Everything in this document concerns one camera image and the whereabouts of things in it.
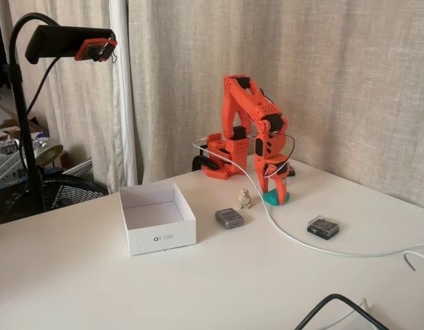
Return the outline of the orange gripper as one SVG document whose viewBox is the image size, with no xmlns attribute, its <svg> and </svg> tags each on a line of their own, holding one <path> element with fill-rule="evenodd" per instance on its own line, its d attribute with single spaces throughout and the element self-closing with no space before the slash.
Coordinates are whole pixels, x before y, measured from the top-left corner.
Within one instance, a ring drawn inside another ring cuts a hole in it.
<svg viewBox="0 0 424 330">
<path fill-rule="evenodd" d="M 276 185 L 276 205 L 287 200 L 287 175 L 289 174 L 289 157 L 282 154 L 287 138 L 284 134 L 266 135 L 262 140 L 255 138 L 254 168 L 258 176 L 260 191 L 267 193 L 269 179 Z"/>
</svg>

